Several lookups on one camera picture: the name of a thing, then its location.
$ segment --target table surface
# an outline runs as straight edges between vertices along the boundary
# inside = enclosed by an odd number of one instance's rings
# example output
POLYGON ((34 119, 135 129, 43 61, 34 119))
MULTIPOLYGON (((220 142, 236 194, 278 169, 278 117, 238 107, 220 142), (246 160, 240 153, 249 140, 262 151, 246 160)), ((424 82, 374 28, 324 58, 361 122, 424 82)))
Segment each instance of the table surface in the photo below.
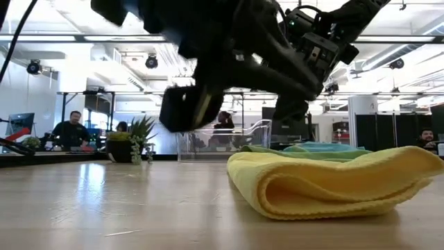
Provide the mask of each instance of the table surface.
POLYGON ((442 249, 444 177, 379 217, 277 222, 225 164, 76 162, 0 169, 2 250, 442 249))

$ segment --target person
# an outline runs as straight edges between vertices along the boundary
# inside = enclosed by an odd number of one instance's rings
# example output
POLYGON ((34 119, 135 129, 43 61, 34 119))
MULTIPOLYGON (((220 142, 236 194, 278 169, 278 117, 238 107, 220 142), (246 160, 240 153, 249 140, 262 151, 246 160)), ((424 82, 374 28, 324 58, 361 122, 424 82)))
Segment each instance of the person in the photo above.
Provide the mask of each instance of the person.
POLYGON ((126 122, 119 122, 119 124, 117 124, 117 131, 128 132, 128 124, 126 122))
MULTIPOLYGON (((222 111, 219 113, 219 115, 217 116, 217 121, 218 124, 215 124, 213 126, 214 129, 232 129, 234 128, 234 123, 233 120, 231 118, 231 114, 226 112, 226 111, 222 111)), ((232 131, 227 131, 227 130, 216 130, 213 132, 213 134, 218 134, 218 133, 231 133, 232 131)), ((231 137, 228 135, 213 135, 210 138, 209 143, 212 144, 229 144, 231 142, 231 137)))
POLYGON ((73 111, 69 114, 69 121, 60 122, 53 129, 52 134, 59 136, 60 143, 64 150, 71 147, 86 147, 89 142, 88 130, 79 123, 82 114, 73 111))
POLYGON ((436 148, 434 140, 433 131, 430 128, 423 128, 421 130, 421 134, 418 139, 418 147, 422 147, 424 149, 432 149, 436 148))

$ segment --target white column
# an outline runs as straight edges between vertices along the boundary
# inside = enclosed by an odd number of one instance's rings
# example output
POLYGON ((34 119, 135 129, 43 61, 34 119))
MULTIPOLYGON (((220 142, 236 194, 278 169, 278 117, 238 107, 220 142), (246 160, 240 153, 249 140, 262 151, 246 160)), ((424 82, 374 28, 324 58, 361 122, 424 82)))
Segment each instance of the white column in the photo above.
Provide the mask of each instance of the white column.
MULTIPOLYGON (((72 49, 66 51, 67 56, 64 60, 64 65, 58 74, 59 92, 82 92, 86 90, 87 78, 91 72, 91 48, 91 44, 73 44, 72 49)), ((72 97, 72 94, 68 95, 67 101, 72 97)), ((62 120, 62 104, 63 96, 59 94, 55 103, 54 125, 62 120)), ((69 119, 71 111, 77 110, 83 113, 84 107, 85 96, 79 94, 66 105, 64 120, 67 121, 69 119)), ((84 118, 87 117, 82 115, 80 122, 83 123, 84 118)))
POLYGON ((356 115, 373 115, 377 111, 377 96, 354 96, 348 98, 348 128, 350 129, 351 146, 358 146, 356 115))

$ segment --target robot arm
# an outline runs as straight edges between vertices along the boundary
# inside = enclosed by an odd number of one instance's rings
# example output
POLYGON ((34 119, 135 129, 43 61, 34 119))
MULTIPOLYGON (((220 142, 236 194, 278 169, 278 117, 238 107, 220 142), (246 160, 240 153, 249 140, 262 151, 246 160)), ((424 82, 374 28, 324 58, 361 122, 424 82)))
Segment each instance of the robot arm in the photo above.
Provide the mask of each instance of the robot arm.
POLYGON ((195 86, 166 90, 160 121, 171 132, 192 131, 214 120, 223 91, 252 88, 279 95, 275 117, 299 119, 307 101, 322 92, 339 61, 351 63, 354 42, 390 0, 350 0, 338 10, 311 18, 280 10, 267 0, 92 0, 92 9, 122 25, 128 12, 144 20, 149 33, 162 34, 185 58, 197 58, 195 86), (252 55, 261 56, 259 64, 252 55))

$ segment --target clear plastic container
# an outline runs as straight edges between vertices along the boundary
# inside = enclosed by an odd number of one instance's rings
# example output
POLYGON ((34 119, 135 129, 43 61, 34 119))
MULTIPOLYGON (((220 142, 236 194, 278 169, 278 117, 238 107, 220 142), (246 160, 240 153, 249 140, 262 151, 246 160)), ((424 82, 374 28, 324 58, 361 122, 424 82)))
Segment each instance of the clear plastic container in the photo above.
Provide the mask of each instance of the clear plastic container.
POLYGON ((178 133, 176 139, 179 162, 226 162, 242 146, 270 148, 271 120, 259 120, 250 128, 244 129, 198 129, 178 133))

